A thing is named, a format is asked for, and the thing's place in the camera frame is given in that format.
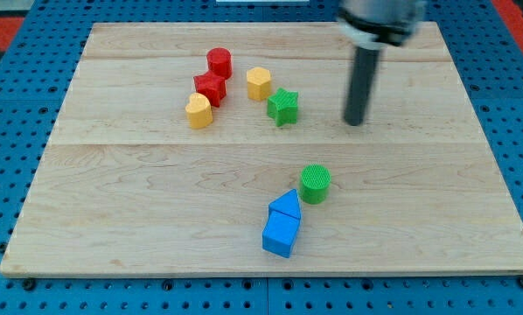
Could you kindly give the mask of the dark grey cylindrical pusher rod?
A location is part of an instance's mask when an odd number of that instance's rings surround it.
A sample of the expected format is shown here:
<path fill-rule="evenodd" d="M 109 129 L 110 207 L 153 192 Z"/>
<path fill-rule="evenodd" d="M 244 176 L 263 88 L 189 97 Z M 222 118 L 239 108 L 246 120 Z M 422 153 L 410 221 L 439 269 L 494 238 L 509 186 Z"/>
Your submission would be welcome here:
<path fill-rule="evenodd" d="M 359 126 L 365 121 L 379 61 L 380 50 L 355 49 L 343 114 L 345 122 L 351 126 Z"/>

